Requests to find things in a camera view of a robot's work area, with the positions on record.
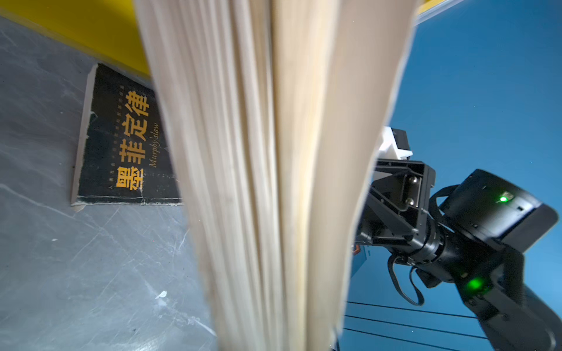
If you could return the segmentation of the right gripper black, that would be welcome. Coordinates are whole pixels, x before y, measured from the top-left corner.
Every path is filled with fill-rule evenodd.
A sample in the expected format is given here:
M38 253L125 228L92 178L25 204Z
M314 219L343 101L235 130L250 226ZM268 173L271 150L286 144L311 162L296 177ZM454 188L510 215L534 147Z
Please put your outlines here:
M440 281L464 278L462 241L430 213L433 168L419 161L381 159L375 171L382 176L369 187L355 244L384 247L398 263Z

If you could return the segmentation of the navy book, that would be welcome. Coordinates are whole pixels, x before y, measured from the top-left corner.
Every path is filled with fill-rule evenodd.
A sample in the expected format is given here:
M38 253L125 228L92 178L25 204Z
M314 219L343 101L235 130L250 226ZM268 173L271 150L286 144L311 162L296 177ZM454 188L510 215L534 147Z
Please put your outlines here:
M418 1L137 1L221 350L328 350Z

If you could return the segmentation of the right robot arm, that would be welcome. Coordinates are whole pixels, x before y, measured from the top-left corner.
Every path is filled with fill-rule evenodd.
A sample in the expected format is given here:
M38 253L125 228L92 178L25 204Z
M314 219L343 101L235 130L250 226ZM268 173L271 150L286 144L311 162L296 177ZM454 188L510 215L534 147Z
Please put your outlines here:
M389 273L408 266L426 288L454 284L494 349L561 349L560 317L524 282L525 252L556 225L554 209L481 169L439 191L423 162L375 170L356 245L387 249Z

